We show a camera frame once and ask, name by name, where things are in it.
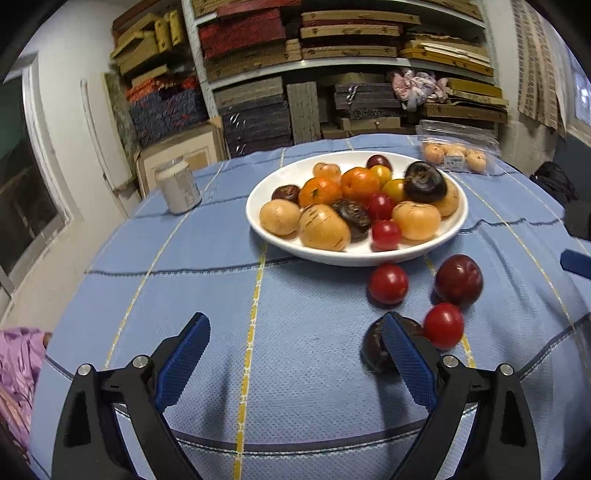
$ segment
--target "price label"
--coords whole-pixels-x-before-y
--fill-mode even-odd
[[[443,157],[443,166],[449,170],[463,170],[464,156],[463,155],[446,155]]]

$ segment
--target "plastic container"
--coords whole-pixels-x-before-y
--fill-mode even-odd
[[[499,142],[487,130],[433,120],[417,125],[423,160],[442,170],[491,174]]]

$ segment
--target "orange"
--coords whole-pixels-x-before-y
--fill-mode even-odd
[[[337,183],[322,177],[314,177],[304,183],[298,196],[298,202],[302,208],[320,204],[332,205],[342,197],[343,194]]]
[[[369,197],[379,192],[379,178],[367,168],[355,167],[340,178],[343,197],[365,204]]]

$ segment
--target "black bag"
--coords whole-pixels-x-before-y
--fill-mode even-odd
[[[542,163],[540,168],[530,175],[530,180],[552,195],[563,207],[568,202],[579,199],[573,183],[566,176],[564,170],[554,162]]]

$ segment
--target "table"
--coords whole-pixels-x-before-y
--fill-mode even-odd
[[[152,193],[111,235],[56,329],[41,372],[31,431],[31,464],[40,478],[51,469],[72,372],[82,363],[118,368],[150,354],[195,312],[209,316],[211,341],[165,417],[204,479],[389,477],[427,412],[401,381],[376,377],[359,360],[363,334],[384,312],[365,297],[372,269],[291,257],[264,245],[244,215],[246,197],[274,170],[347,149],[420,156],[414,136],[374,134],[236,158],[196,173],[203,192],[197,209],[171,215]],[[509,165],[498,161],[491,176],[455,176],[469,199],[468,219],[452,241],[402,264],[410,292],[398,311],[421,321],[438,266],[455,253],[476,260],[483,294],[465,311],[465,339],[452,353],[466,365],[516,368],[543,478],[550,479],[591,426],[589,371],[581,360],[589,357],[591,282],[558,263],[565,248],[591,247],[569,237],[563,208]],[[453,473],[473,415],[473,408],[465,411],[441,478]],[[138,473],[153,478],[129,418],[120,410],[117,416]]]

